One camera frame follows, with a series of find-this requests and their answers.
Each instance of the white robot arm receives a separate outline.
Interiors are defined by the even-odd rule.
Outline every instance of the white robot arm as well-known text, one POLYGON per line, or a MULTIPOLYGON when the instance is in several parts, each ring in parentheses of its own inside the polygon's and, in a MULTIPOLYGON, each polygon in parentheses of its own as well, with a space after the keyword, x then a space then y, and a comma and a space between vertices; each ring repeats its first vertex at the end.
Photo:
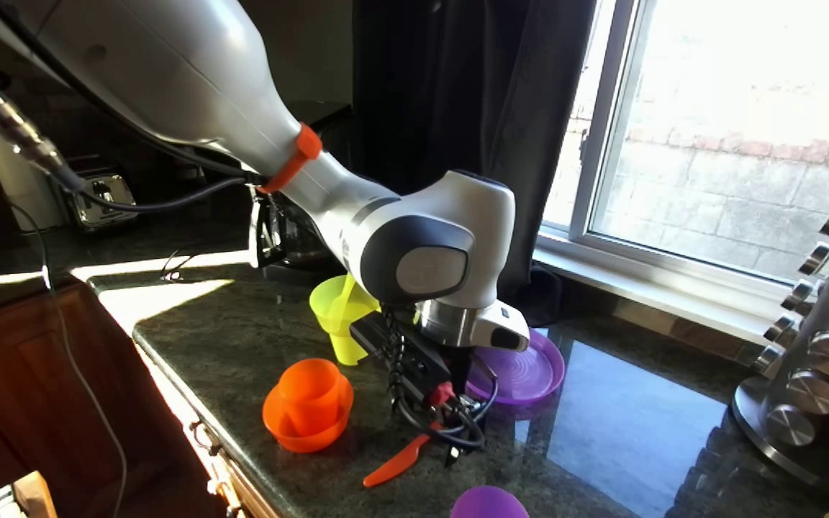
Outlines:
MULTIPOLYGON (((258 182, 294 157, 303 124, 237 0, 0 0, 0 21, 50 68, 162 142, 222 150, 258 182)), ((421 329, 442 346, 527 346, 525 317, 496 288, 516 218, 504 183, 445 173, 396 196, 319 152, 281 192, 372 297, 421 301, 421 329)))

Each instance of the wooden cabinet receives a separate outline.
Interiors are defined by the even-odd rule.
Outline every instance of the wooden cabinet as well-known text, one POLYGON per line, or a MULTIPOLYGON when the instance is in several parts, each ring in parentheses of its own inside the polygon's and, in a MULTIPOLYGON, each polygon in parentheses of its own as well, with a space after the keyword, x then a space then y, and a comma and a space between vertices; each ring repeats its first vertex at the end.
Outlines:
POLYGON ((139 354, 83 284, 0 308, 0 483, 39 470, 67 514, 100 514, 120 481, 86 386, 124 444, 127 494, 182 460, 139 354))

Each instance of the purple lid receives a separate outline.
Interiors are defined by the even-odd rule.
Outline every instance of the purple lid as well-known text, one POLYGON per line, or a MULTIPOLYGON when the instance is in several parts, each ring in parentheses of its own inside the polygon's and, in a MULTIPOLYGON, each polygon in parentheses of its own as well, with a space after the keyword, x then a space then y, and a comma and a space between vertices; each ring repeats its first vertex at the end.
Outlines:
POLYGON ((529 518, 529 511, 501 485, 473 485, 454 497, 448 518, 529 518))
MULTIPOLYGON (((565 383, 565 357, 545 333, 533 331, 525 352, 481 349, 476 352, 499 373, 496 409, 506 412, 535 412, 550 402, 550 398, 565 383)), ((491 380, 473 365, 467 386, 477 398, 490 398, 491 380)))

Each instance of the black countertop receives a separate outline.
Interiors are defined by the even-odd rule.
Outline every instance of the black countertop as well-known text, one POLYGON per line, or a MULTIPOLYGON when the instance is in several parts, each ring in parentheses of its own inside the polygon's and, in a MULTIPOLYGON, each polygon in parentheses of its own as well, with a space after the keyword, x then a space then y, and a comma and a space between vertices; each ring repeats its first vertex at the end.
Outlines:
POLYGON ((568 360, 553 409, 533 419, 491 415, 484 452, 442 467, 445 452, 428 445, 404 478, 363 490, 363 474, 415 434, 392 419, 378 363, 343 367, 356 402, 332 448, 281 452, 258 422, 265 395, 290 363, 332 357, 306 304, 307 284, 250 267, 192 271, 175 284, 156 274, 90 281, 281 514, 448 514, 477 483, 510 490, 539 518, 829 510, 727 419, 727 398, 748 370, 611 317, 545 329, 568 360))

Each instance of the orange cup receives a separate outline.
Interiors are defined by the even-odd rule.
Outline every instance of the orange cup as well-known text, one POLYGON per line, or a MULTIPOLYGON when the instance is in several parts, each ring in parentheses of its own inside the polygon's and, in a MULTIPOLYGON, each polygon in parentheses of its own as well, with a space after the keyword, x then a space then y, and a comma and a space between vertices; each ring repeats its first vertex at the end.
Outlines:
POLYGON ((332 360, 307 357, 281 370, 274 398, 280 398, 284 409, 288 429, 303 438, 343 418, 347 389, 347 378, 332 360))

